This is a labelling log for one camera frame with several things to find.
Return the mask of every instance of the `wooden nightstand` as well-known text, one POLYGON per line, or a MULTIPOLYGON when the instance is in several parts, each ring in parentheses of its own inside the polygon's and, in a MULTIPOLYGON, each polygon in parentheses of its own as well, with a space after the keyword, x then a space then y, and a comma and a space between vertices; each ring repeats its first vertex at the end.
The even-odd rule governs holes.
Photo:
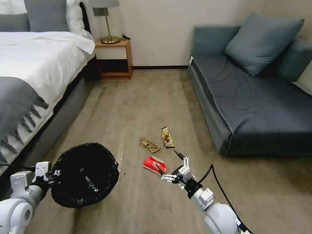
POLYGON ((98 70, 102 79, 131 79, 133 73, 130 41, 116 44, 95 42, 98 70))

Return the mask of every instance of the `power cord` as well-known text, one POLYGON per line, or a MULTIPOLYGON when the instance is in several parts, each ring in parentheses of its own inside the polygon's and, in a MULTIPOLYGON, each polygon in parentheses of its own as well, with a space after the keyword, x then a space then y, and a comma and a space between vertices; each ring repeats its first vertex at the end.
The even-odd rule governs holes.
POLYGON ((35 172, 35 169, 36 169, 36 167, 24 167, 24 166, 14 165, 14 164, 0 164, 0 166, 16 167, 16 168, 20 168, 20 169, 29 170, 29 171, 32 171, 32 172, 35 172))
POLYGON ((200 181, 198 181, 198 184, 200 184, 202 181, 204 181, 204 179, 209 175, 210 171, 212 170, 213 174, 214 174, 214 178, 215 178, 215 181, 217 182, 221 192, 223 193, 225 199, 227 200, 228 204, 230 205, 230 207, 232 208, 232 210, 234 211, 235 215, 237 216, 238 220, 241 222, 241 224, 247 229, 248 232, 250 232, 250 234, 253 234, 251 230, 249 230, 246 225, 244 225, 244 223, 242 222, 242 220, 240 219, 240 217, 238 216, 237 212, 235 211, 232 203, 230 202, 230 200, 228 199, 228 196, 225 194, 218 178, 217 178, 217 175, 215 174, 215 170, 214 170, 214 165, 211 164, 211 166, 209 167, 208 171, 206 172, 206 174, 200 179, 200 181))
POLYGON ((125 34, 122 35, 123 37, 120 38, 122 41, 125 41, 125 40, 131 40, 130 37, 127 37, 125 34))

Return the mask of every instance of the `black trash bag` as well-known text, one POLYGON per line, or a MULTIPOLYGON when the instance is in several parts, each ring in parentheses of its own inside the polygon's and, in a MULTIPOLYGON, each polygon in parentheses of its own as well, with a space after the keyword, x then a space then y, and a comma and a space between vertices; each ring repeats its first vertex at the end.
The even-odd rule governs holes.
POLYGON ((52 168, 60 170, 51 193, 56 203, 80 208, 102 201, 119 178, 114 156, 99 143, 86 143, 62 153, 52 168))

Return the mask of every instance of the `sofa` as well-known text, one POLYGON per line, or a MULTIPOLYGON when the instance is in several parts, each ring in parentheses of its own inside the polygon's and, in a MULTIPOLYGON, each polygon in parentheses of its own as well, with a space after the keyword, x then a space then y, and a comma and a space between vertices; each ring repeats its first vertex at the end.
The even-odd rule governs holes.
POLYGON ((297 82, 312 45, 294 39, 258 76, 223 54, 239 26, 195 26, 188 66, 217 152, 311 155, 312 96, 297 82))

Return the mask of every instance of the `lamp shade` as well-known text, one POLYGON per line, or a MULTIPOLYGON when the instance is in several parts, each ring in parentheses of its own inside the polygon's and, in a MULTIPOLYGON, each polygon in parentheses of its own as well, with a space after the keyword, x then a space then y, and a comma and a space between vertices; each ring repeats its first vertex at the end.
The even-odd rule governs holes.
POLYGON ((119 6, 119 0, 89 0, 92 8, 116 7, 119 6))

